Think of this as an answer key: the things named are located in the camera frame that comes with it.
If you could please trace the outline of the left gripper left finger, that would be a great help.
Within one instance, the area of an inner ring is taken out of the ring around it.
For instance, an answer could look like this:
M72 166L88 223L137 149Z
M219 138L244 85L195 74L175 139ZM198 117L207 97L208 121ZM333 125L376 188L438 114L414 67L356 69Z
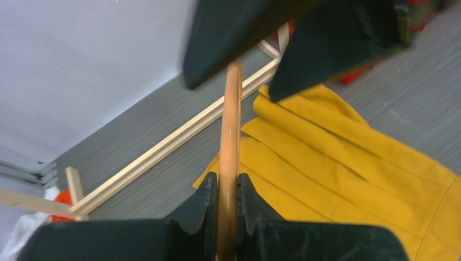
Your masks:
M41 226L18 260L215 260L217 175L162 219L54 222Z

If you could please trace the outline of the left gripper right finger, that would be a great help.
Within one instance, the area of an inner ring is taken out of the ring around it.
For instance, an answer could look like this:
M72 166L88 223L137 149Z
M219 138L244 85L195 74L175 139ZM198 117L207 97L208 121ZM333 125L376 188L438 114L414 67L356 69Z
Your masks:
M384 227L288 221L256 191L248 174L238 177L237 260L408 260L403 245Z

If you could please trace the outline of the yellow pleated skirt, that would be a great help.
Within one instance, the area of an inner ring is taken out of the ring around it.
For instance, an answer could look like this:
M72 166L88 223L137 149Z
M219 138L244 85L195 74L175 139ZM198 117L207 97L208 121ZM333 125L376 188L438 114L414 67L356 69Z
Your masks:
M460 258L460 176L373 129L318 85L274 103L259 89L239 170L290 221L378 225L410 260Z

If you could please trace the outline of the orange hanger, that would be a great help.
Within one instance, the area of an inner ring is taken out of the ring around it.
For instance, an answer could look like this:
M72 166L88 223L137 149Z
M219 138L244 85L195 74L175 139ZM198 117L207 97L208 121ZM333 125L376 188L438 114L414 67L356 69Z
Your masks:
M236 256L237 180L241 124L242 66L229 64L223 102L217 203L217 260Z

